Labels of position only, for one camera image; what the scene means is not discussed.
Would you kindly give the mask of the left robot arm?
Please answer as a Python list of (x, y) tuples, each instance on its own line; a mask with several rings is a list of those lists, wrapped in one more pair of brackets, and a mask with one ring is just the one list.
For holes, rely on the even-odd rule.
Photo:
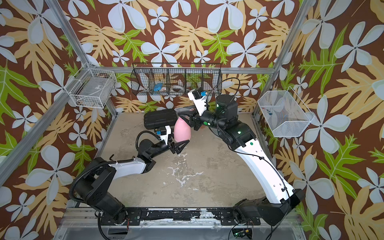
[(191, 139), (190, 127), (165, 126), (156, 132), (140, 132), (135, 141), (137, 156), (127, 160), (105, 161), (98, 157), (91, 161), (73, 181), (69, 197), (71, 200), (87, 204), (114, 224), (121, 225), (128, 220), (126, 207), (108, 192), (114, 180), (145, 174), (155, 165), (154, 157), (167, 151), (180, 154)]

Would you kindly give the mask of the blue round item in basket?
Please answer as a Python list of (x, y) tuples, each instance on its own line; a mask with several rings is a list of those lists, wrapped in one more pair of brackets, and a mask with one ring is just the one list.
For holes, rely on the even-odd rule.
[(154, 86), (154, 92), (159, 92), (162, 90), (163, 84), (162, 83), (157, 83)]

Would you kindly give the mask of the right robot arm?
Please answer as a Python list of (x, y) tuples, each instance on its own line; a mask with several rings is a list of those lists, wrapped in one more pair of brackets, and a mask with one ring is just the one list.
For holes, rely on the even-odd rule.
[(192, 90), (188, 97), (195, 105), (194, 111), (180, 112), (180, 118), (194, 130), (201, 126), (214, 128), (218, 137), (238, 154), (250, 168), (265, 197), (256, 200), (241, 200), (233, 206), (233, 215), (237, 223), (263, 219), (274, 227), (300, 204), (304, 192), (294, 189), (278, 172), (263, 151), (256, 134), (239, 120), (238, 104), (231, 95), (219, 95), (216, 109), (208, 109), (208, 93)]

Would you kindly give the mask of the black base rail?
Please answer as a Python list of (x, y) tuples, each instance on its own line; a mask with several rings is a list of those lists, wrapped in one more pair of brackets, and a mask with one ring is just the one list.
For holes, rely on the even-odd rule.
[(233, 208), (125, 208), (130, 225), (138, 226), (145, 221), (196, 222), (209, 221), (221, 226), (232, 226), (249, 223), (255, 226), (261, 224), (260, 217), (246, 219), (241, 217)]

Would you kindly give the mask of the black plastic case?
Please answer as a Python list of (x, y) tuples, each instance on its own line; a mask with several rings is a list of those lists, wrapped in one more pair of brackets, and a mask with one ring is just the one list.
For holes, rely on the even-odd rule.
[(174, 126), (177, 119), (177, 113), (173, 109), (148, 112), (144, 115), (144, 126), (147, 130)]

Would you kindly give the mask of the pink grey spray nozzle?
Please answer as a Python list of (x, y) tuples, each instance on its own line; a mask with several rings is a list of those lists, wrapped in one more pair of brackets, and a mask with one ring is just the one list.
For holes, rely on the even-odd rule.
[(199, 112), (195, 106), (176, 108), (175, 111), (177, 112), (178, 116), (183, 116), (185, 118), (193, 118), (195, 116), (199, 116)]

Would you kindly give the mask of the pink spray bottle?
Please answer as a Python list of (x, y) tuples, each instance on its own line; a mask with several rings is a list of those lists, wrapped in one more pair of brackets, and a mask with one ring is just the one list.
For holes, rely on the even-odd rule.
[(182, 118), (175, 123), (174, 139), (178, 143), (191, 139), (191, 127)]

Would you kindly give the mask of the white tape roll in basket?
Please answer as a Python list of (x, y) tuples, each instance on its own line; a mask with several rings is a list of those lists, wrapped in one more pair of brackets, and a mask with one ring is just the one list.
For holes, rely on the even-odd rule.
[(171, 86), (170, 90), (171, 90), (171, 92), (176, 92), (176, 93), (182, 93), (185, 91), (184, 87), (179, 86), (179, 85)]

